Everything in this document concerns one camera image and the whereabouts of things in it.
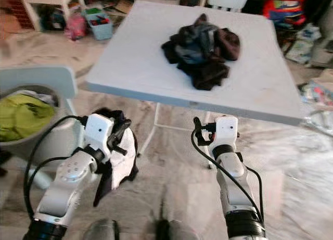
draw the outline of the marble floor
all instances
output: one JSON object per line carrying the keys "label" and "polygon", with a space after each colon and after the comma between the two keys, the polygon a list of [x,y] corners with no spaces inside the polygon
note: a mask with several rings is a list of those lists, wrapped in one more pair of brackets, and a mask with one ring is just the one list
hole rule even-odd
{"label": "marble floor", "polygon": [[[124,110],[142,144],[147,137],[155,104],[114,95],[93,93],[85,75],[106,42],[86,37],[69,42],[60,33],[15,34],[2,50],[2,67],[65,64],[73,68],[79,87],[74,106],[88,115],[106,106]],[[288,63],[296,83],[320,73]],[[160,123],[193,128],[194,116],[204,112],[163,105]],[[219,116],[213,113],[212,118]],[[265,225],[270,240],[330,240],[333,235],[333,139],[315,131],[288,125],[239,118],[238,150],[246,165],[260,172],[264,185]],[[160,204],[168,219],[182,220],[204,240],[227,239],[219,200],[216,170],[193,149],[188,132],[158,129],[146,153],[138,159],[139,174],[93,208],[96,183],[82,197],[65,239],[82,239],[84,230],[101,218],[117,220],[122,240],[154,239]],[[17,240],[27,231],[29,219],[23,203],[24,164],[12,158],[0,178],[0,239]],[[258,201],[259,187],[249,177]],[[43,191],[33,187],[36,206]]]}

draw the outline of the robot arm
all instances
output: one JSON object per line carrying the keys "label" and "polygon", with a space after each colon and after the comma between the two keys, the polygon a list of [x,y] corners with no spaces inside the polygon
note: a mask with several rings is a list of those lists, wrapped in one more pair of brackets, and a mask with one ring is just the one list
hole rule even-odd
{"label": "robot arm", "polygon": [[[208,145],[209,153],[218,165],[224,168],[252,198],[247,182],[248,170],[236,151],[238,119],[219,117],[215,123],[202,126],[199,119],[194,120],[195,136],[198,145]],[[210,140],[205,141],[201,130],[210,132]],[[259,211],[245,193],[220,169],[217,170],[217,181],[221,188],[221,202],[230,240],[264,240],[265,228]]]}
{"label": "robot arm", "polygon": [[115,124],[114,118],[98,114],[88,117],[87,146],[77,148],[57,169],[56,177],[41,199],[25,240],[62,239],[83,191],[95,173],[102,173],[94,206],[124,179],[134,179],[136,144],[130,120]]}

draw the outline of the brown cloth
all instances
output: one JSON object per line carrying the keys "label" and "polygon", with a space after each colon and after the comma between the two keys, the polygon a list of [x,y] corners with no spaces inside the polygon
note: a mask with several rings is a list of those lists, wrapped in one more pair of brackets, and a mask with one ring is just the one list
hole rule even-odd
{"label": "brown cloth", "polygon": [[237,60],[240,52],[239,37],[228,28],[210,24],[202,14],[193,25],[180,28],[178,34],[162,45],[169,63],[191,76],[199,90],[211,90],[228,77],[225,60]]}

